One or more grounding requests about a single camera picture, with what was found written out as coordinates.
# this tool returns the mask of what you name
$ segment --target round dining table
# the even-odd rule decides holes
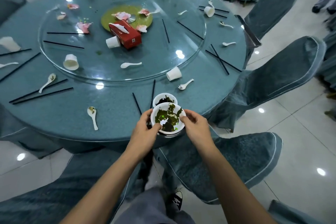
[[[202,11],[209,6],[208,1],[35,0],[27,3],[1,25],[0,38],[10,36],[21,49],[31,50],[1,56],[8,50],[0,45],[0,63],[21,65],[40,54],[4,80],[1,79],[19,65],[0,68],[0,103],[36,131],[83,142],[129,140],[140,117],[133,94],[141,112],[150,109],[154,80],[154,96],[170,93],[182,108],[206,115],[235,86],[247,49],[244,27],[235,15],[223,1],[211,0],[216,10],[208,17]],[[131,49],[108,48],[106,39],[113,35],[103,27],[101,18],[107,10],[123,5],[159,12],[151,14],[153,21],[147,32],[141,33],[140,45]],[[65,18],[58,20],[61,12]],[[92,23],[90,34],[81,34],[79,22]],[[225,47],[223,42],[236,43]],[[216,52],[226,63],[217,58]],[[77,70],[64,67],[68,54],[77,57]],[[142,64],[122,69],[120,65],[125,62]],[[166,72],[176,66],[182,77],[169,81]],[[52,73],[56,75],[53,83],[67,80],[44,89],[42,94],[73,89],[10,103],[40,89]],[[185,90],[178,89],[191,79],[194,81]],[[35,93],[21,100],[39,95]],[[96,109],[98,130],[94,130],[88,115],[90,106]]]

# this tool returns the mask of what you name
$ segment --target left hand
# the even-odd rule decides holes
[[[153,109],[149,109],[141,115],[140,120],[132,132],[131,140],[126,148],[126,151],[131,152],[140,159],[143,159],[153,147],[156,135],[162,128],[160,123],[156,123],[151,129],[147,128],[146,123],[152,112]]]

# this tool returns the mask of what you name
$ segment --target right hand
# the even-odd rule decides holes
[[[192,143],[197,148],[214,145],[208,120],[194,111],[187,109],[184,111],[187,116],[180,116],[180,120],[185,124],[187,135]]]

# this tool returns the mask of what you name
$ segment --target person's hand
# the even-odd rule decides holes
[[[162,128],[160,123],[156,123],[151,129],[147,128],[146,124],[150,119],[152,112],[153,109],[149,109],[141,115],[140,120],[132,132],[131,140],[126,148],[126,151],[131,152],[131,154],[139,157],[139,159],[143,159],[153,147],[156,135]]]
[[[187,135],[196,148],[214,145],[208,120],[194,111],[187,109],[184,111],[187,116],[180,116],[180,120],[185,124]]]

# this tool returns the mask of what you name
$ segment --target person's arm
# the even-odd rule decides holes
[[[276,224],[215,146],[208,121],[190,110],[180,117],[187,135],[209,169],[229,224]]]
[[[134,168],[153,147],[161,129],[159,123],[148,129],[152,109],[144,112],[120,158],[100,177],[60,224],[106,224]]]

